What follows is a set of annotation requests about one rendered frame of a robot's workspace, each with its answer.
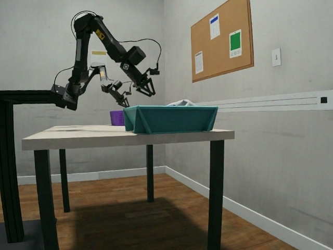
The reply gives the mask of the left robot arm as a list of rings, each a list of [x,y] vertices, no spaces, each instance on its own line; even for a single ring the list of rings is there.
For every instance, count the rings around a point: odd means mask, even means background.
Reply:
[[[89,84],[93,76],[96,74],[100,74],[101,90],[107,94],[110,93],[111,95],[113,95],[122,86],[122,82],[119,80],[114,80],[110,84],[108,83],[105,67],[106,66],[104,63],[100,62],[91,63],[91,66],[89,67],[89,79],[87,82],[81,83],[79,87],[79,96],[85,93],[87,85]]]

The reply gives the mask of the white textured towel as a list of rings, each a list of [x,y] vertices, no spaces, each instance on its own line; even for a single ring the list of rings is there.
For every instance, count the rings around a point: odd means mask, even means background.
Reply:
[[[184,100],[181,100],[181,101],[178,101],[178,102],[175,102],[175,103],[171,103],[171,104],[168,104],[168,105],[176,105],[176,106],[197,106],[195,105],[194,103],[192,103],[191,101],[187,100],[187,99],[184,99]],[[168,106],[167,105],[167,106]]]

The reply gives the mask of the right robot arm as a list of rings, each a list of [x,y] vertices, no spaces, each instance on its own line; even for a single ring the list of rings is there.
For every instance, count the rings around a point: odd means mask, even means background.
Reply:
[[[99,19],[99,18],[100,19]],[[107,54],[116,63],[120,63],[120,68],[128,74],[135,65],[137,66],[146,54],[139,48],[133,46],[128,52],[117,42],[103,24],[103,16],[95,16],[88,13],[74,22],[76,32],[76,55],[72,76],[68,79],[63,101],[76,104],[80,83],[87,82],[89,71],[87,66],[88,45],[93,31],[103,43]],[[102,22],[101,22],[102,21]]]

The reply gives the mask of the teal plastic tub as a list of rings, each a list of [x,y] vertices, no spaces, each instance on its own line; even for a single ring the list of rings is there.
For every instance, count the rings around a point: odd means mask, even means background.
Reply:
[[[134,134],[212,131],[217,110],[217,106],[136,106],[123,108],[125,131],[134,131]]]

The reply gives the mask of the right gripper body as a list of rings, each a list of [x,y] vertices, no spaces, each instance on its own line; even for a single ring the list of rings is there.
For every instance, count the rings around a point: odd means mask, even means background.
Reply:
[[[127,76],[133,81],[134,85],[133,88],[139,88],[144,82],[146,82],[148,80],[147,76],[147,72],[151,71],[154,69],[151,69],[150,67],[146,70],[145,73],[141,73],[136,67],[133,68],[128,74]]]

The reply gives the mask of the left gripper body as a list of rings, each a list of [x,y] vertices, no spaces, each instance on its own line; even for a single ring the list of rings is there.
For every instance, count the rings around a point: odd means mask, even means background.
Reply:
[[[124,93],[128,93],[126,91],[123,92]],[[116,100],[116,102],[118,101],[118,103],[121,103],[123,100],[124,100],[124,95],[121,95],[118,91],[116,91],[114,94],[113,94],[113,97],[114,99]]]

